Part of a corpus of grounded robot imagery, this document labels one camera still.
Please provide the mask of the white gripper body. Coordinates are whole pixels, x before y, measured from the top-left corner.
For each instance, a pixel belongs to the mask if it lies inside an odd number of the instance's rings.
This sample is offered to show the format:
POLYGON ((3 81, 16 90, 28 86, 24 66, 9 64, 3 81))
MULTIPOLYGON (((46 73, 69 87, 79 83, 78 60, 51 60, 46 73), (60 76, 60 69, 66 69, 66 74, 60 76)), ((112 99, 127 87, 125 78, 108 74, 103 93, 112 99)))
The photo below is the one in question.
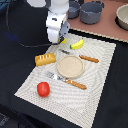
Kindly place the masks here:
POLYGON ((48 12, 46 27, 49 41, 55 44, 58 43, 58 39, 67 36, 70 24, 67 22, 66 14, 48 12))

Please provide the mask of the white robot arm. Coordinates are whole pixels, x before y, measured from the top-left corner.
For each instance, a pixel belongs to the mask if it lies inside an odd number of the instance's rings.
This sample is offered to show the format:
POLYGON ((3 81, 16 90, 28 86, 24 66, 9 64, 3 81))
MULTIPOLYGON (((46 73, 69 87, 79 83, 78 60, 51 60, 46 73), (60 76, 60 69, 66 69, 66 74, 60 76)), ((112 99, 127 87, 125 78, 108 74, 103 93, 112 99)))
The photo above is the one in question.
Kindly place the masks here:
POLYGON ((48 39, 53 44, 63 41, 70 28, 70 24, 67 22, 69 0, 25 1, 32 7, 46 7, 48 9, 48 15, 46 19, 48 39))

